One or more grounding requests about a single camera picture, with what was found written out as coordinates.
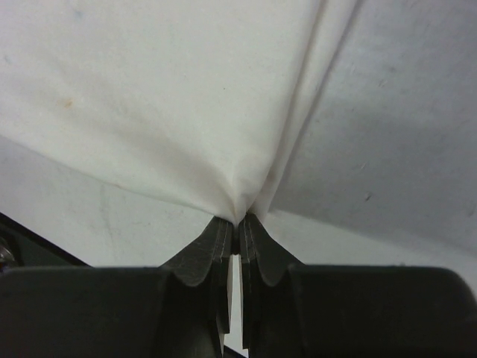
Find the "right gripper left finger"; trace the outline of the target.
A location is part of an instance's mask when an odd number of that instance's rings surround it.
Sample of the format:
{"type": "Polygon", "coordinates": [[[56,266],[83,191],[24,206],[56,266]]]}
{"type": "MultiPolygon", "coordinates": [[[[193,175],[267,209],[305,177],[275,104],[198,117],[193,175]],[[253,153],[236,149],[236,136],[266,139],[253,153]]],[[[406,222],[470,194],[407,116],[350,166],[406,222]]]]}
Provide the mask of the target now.
{"type": "Polygon", "coordinates": [[[157,267],[87,265],[1,218],[3,357],[234,357],[233,226],[212,219],[157,267]]]}

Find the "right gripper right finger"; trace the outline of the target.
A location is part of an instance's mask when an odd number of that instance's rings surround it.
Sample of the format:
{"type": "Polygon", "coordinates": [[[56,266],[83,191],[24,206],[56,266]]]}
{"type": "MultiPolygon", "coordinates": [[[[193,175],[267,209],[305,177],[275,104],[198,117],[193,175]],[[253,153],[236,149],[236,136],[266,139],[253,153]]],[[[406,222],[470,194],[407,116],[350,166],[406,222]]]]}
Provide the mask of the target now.
{"type": "Polygon", "coordinates": [[[253,214],[237,241],[251,357],[476,355],[476,298],[447,268],[305,264],[253,214]]]}

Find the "cream white t-shirt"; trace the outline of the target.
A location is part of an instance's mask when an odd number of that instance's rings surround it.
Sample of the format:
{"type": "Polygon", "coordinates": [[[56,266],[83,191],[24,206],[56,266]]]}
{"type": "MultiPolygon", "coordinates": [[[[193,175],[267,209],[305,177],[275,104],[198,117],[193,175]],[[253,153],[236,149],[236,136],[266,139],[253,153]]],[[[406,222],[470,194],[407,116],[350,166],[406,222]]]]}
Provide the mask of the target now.
{"type": "Polygon", "coordinates": [[[263,216],[354,1],[3,1],[1,135],[240,222],[263,216]]]}

